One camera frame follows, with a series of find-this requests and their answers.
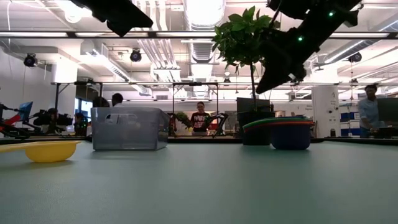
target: column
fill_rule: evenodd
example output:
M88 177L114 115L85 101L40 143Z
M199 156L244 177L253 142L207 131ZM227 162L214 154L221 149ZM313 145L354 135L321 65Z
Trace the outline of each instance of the column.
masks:
M78 65L67 58L61 58L52 66L53 82L70 83L77 80ZM75 114L76 86L69 85L58 96L58 112Z
M337 86L312 87L313 120L317 122L317 138L341 136Z

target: table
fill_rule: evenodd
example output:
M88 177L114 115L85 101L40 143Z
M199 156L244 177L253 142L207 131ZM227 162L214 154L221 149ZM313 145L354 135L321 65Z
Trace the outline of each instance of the table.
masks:
M398 148L342 142L308 151L170 144L65 162L0 154L8 223L397 223Z

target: yellow plastic scoop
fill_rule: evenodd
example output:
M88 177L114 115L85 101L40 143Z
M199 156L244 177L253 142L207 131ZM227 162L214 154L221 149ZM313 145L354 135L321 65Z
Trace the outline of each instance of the yellow plastic scoop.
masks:
M25 155L34 162L59 162L75 153L80 141L47 141L0 146L0 152L25 150Z

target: ceiling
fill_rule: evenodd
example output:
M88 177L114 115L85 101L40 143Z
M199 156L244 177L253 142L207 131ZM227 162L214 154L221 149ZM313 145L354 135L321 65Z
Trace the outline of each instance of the ceiling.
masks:
M398 2L396 0L372 0L363 1L365 7L359 13L359 25L352 28L341 26L338 31L374 31L380 23L388 20L396 15L398 18ZM257 0L226 0L226 9L222 22L228 20L230 14L242 14L246 8L255 5L261 10L262 14L273 16L274 12L266 8L265 1ZM186 30L185 18L183 11L182 0L166 0L166 16L165 21L168 30ZM290 19L284 15L279 16L278 21L281 21L281 29L288 30L291 27L297 27L300 21ZM0 30L40 30L40 31L55 31L55 30L81 30L81 31L103 31L108 30L105 24L100 23L96 19L88 16L82 17L77 23L69 23L65 19L65 13L58 8L58 4L54 1L40 1L40 0L26 0L26 1L0 1ZM11 46L7 45L8 40L2 40L0 45L3 47L11 47L11 49L18 49L21 46L49 46L57 47L60 50L76 58L80 64L78 76L92 77L96 80L114 80L114 75L105 68L101 63L95 63L90 60L90 56L82 53L81 44L83 40L76 39L13 39ZM109 58L117 64L118 67L127 71L135 80L143 82L152 82L153 78L149 75L151 68L151 61L146 56L145 52L141 50L142 60L140 62L131 62L129 55L133 48L139 48L140 45L137 40L131 39L101 39L93 40L95 45L104 44L109 49ZM327 40L322 46L318 56L322 57L328 55L336 50L352 43L351 40ZM192 75L191 71L191 57L188 44L183 44L180 39L171 40L172 50L180 67L180 77L182 79ZM394 79L398 75L398 42L393 40L382 40L376 44L369 46L360 51L363 59L359 63L352 66L346 61L339 61L332 65L322 67L322 71L316 71L313 64L317 62L318 57L314 55L308 61L308 66L312 68L312 73L325 73L329 70L337 70L339 81L347 82L351 77L360 77L372 73L367 78L361 80L362 82L377 82L387 78L389 82L397 81ZM213 80L222 82L224 80L225 63L220 60L211 61L213 63L211 75ZM381 70L386 65L390 65L388 69ZM257 65L257 70L261 71L261 66ZM235 79L234 69L230 69L232 82L250 82L248 68L241 68L239 71L239 78Z

